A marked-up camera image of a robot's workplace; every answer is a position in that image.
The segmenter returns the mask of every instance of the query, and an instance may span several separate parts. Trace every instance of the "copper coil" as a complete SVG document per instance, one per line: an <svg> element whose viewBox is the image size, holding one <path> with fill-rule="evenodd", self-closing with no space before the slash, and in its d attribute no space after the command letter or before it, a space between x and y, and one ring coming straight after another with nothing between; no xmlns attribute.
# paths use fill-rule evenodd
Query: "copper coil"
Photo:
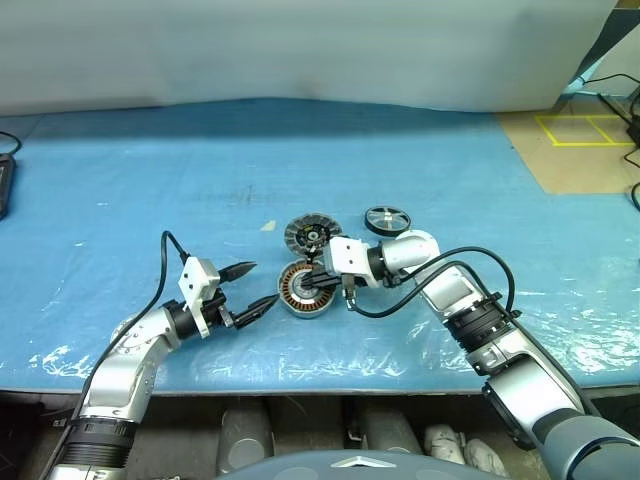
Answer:
<svg viewBox="0 0 640 480"><path fill-rule="evenodd" d="M310 298L306 298L307 302L298 301L295 297L300 297L298 292L292 291L291 284L294 277L302 272L310 272L313 265L308 263L294 263L288 266L280 276L280 298L287 303L294 311L300 313L313 313L327 306L333 299L333 290L322 288L316 289L317 292Z"/></svg>

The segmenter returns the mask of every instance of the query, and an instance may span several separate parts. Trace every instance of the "white bracket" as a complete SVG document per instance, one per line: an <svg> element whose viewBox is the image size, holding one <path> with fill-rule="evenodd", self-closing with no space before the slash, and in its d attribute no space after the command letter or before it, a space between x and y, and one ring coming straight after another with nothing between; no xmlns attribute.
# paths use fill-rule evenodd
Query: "white bracket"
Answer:
<svg viewBox="0 0 640 480"><path fill-rule="evenodd" d="M186 301L185 309L191 311L202 338L209 336L209 327L202 316L202 304L213 298L219 284L220 275L209 260L187 258L178 286Z"/></svg>

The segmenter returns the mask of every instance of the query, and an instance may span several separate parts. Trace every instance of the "black cylinder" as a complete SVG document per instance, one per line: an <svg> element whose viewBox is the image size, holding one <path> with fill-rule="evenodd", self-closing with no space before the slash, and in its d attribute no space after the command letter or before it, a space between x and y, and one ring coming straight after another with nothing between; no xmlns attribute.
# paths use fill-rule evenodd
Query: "black cylinder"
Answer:
<svg viewBox="0 0 640 480"><path fill-rule="evenodd" d="M58 463L124 468L137 427L115 419L79 418L71 427Z"/></svg>
<svg viewBox="0 0 640 480"><path fill-rule="evenodd" d="M471 353L508 332L509 320L494 299L486 299L453 315L446 325L460 346Z"/></svg>

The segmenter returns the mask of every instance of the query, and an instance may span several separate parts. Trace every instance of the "gray cylinder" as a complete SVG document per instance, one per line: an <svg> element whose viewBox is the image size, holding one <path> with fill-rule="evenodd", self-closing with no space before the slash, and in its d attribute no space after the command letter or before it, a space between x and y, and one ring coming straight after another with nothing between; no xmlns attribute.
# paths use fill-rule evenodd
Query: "gray cylinder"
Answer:
<svg viewBox="0 0 640 480"><path fill-rule="evenodd" d="M262 402L242 399L222 417L216 476L273 456L271 422Z"/></svg>
<svg viewBox="0 0 640 480"><path fill-rule="evenodd" d="M398 410L365 406L359 411L363 448L422 454L409 422Z"/></svg>

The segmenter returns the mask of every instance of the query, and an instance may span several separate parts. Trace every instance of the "metal disc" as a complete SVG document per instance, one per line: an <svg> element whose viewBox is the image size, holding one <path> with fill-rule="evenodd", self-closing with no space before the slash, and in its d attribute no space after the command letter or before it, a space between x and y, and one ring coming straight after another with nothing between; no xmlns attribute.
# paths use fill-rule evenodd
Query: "metal disc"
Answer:
<svg viewBox="0 0 640 480"><path fill-rule="evenodd" d="M313 264L299 261L287 265L278 278L280 299L297 317L313 318L324 312L335 296L335 288L303 288L302 277L313 269Z"/></svg>
<svg viewBox="0 0 640 480"><path fill-rule="evenodd" d="M296 255L313 256L320 253L329 239L342 234L333 218L322 213L308 213L294 218L284 229L284 243Z"/></svg>
<svg viewBox="0 0 640 480"><path fill-rule="evenodd" d="M364 214L365 226L385 237L396 237L409 230L411 217L394 207L373 207Z"/></svg>

